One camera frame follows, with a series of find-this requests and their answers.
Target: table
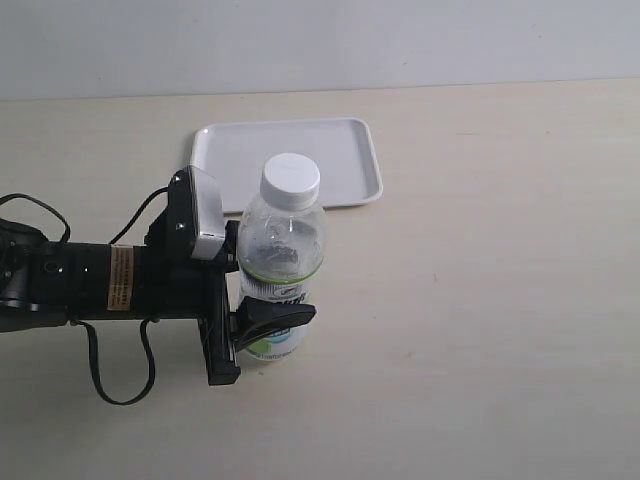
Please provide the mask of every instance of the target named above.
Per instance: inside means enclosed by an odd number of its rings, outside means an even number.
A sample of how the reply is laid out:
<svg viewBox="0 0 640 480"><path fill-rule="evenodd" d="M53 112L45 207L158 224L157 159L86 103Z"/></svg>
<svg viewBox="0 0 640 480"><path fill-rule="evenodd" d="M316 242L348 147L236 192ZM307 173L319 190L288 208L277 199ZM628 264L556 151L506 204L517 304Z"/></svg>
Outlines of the table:
<svg viewBox="0 0 640 480"><path fill-rule="evenodd" d="M385 192L329 212L295 356L209 388L195 322L163 321L155 389L117 408L84 330L0 335L3 478L638 478L640 79L4 102L0 192L106 242L202 125L331 116L369 123ZM119 398L135 323L98 325Z"/></svg>

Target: white wall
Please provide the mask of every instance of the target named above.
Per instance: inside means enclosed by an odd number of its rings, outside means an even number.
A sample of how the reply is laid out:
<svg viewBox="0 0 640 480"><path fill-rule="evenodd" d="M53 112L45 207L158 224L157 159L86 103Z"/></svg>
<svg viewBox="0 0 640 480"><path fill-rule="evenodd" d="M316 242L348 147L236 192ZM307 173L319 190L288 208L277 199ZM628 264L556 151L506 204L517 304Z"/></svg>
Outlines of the white wall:
<svg viewBox="0 0 640 480"><path fill-rule="evenodd" d="M3 0L0 99L640 75L637 0Z"/></svg>

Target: warning label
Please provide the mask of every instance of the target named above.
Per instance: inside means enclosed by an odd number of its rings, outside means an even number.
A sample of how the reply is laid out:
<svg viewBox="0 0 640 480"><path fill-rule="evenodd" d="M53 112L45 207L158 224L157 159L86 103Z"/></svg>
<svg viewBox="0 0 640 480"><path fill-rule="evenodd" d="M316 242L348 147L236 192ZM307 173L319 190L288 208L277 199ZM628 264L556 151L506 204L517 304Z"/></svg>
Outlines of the warning label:
<svg viewBox="0 0 640 480"><path fill-rule="evenodd" d="M107 310L129 310L133 293L133 247L111 247Z"/></svg>

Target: water bottle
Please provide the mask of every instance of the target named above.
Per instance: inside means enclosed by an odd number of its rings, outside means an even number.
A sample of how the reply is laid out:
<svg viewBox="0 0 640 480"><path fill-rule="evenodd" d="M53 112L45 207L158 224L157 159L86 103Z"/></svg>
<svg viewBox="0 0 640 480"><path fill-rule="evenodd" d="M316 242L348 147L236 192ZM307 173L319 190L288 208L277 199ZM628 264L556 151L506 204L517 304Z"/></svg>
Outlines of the water bottle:
<svg viewBox="0 0 640 480"><path fill-rule="evenodd" d="M318 203L320 171L308 157L276 155L262 171L260 193L245 209L238 230L240 301L245 296L304 303L324 258L325 214ZM287 329L247 348L259 360L293 352L307 326Z"/></svg>

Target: white tray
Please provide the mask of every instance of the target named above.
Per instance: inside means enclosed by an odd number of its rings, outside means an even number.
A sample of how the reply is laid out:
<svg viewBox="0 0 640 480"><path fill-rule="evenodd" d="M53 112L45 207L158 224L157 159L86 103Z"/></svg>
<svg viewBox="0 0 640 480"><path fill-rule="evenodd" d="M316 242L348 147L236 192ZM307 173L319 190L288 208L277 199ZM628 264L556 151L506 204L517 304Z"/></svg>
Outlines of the white tray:
<svg viewBox="0 0 640 480"><path fill-rule="evenodd" d="M356 118L214 123L196 133L191 165L218 180L224 212L239 213L258 192L264 163L285 152L316 162L325 208L363 205L382 195L369 127Z"/></svg>

